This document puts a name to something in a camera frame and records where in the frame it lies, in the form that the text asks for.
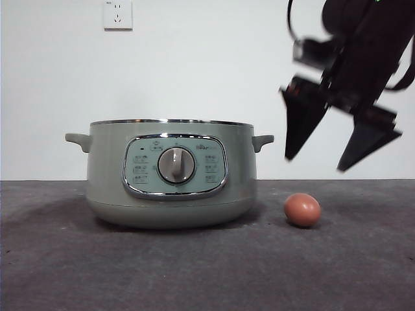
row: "white wall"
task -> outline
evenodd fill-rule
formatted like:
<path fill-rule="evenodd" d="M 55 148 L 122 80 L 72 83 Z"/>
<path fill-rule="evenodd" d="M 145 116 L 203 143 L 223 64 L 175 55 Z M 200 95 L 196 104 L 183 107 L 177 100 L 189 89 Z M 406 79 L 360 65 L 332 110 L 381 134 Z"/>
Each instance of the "white wall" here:
<path fill-rule="evenodd" d="M 323 3 L 295 2 L 297 32 L 324 37 Z M 101 0 L 1 6 L 2 179 L 84 179 L 87 155 L 65 132 L 124 118 L 252 123 L 276 136 L 257 157 L 259 178 L 415 177 L 415 87 L 381 99 L 399 111 L 404 136 L 346 174 L 335 168 L 353 126 L 334 109 L 298 157 L 284 160 L 278 87 L 295 72 L 320 76 L 291 62 L 286 1 L 134 0 L 132 32 L 103 31 Z"/>

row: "control panel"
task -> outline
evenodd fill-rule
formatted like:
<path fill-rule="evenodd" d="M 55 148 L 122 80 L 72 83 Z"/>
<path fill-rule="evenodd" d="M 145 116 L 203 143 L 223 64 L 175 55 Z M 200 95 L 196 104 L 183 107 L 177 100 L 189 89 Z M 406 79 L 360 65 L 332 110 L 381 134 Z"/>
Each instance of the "control panel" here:
<path fill-rule="evenodd" d="M 142 135 L 126 148 L 123 183 L 138 198 L 186 200 L 211 196 L 227 179 L 226 152 L 214 137 Z"/>

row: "brown egg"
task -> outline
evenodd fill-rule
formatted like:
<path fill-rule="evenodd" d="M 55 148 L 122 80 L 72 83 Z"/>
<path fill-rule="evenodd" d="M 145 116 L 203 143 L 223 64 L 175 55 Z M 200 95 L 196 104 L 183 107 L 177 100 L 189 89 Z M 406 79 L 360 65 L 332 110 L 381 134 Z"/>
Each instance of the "brown egg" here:
<path fill-rule="evenodd" d="M 320 204 L 312 196 L 296 193 L 285 200 L 284 212 L 294 225 L 310 227 L 317 223 L 322 211 Z"/>

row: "wall outlet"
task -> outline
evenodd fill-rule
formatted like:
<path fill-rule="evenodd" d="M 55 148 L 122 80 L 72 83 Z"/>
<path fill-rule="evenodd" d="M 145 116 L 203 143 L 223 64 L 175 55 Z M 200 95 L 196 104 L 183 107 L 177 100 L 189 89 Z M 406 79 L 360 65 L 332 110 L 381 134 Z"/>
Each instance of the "wall outlet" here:
<path fill-rule="evenodd" d="M 132 0 L 104 2 L 105 30 L 132 30 Z"/>

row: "button label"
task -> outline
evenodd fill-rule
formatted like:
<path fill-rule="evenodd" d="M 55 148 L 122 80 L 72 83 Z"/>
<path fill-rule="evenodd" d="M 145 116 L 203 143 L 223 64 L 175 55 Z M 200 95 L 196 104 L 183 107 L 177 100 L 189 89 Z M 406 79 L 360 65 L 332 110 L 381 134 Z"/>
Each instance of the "button label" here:
<path fill-rule="evenodd" d="M 217 173 L 218 172 L 218 166 L 217 165 L 206 165 L 205 166 L 205 172 L 206 173 Z"/>
<path fill-rule="evenodd" d="M 151 146 L 150 147 L 151 151 L 162 151 L 163 150 L 163 146 Z"/>
<path fill-rule="evenodd" d="M 132 172 L 135 174 L 146 174 L 147 173 L 147 166 L 146 165 L 140 165 L 137 167 L 134 167 L 132 169 Z"/>
<path fill-rule="evenodd" d="M 217 183 L 219 181 L 219 177 L 217 175 L 206 175 L 205 182 L 206 183 Z"/>
<path fill-rule="evenodd" d="M 146 155 L 136 155 L 133 161 L 134 163 L 148 163 L 148 157 Z"/>
<path fill-rule="evenodd" d="M 206 163 L 218 163 L 219 157 L 217 155 L 205 155 Z"/>
<path fill-rule="evenodd" d="M 134 176 L 133 182 L 138 183 L 138 184 L 148 183 L 148 176 L 147 175 Z"/>

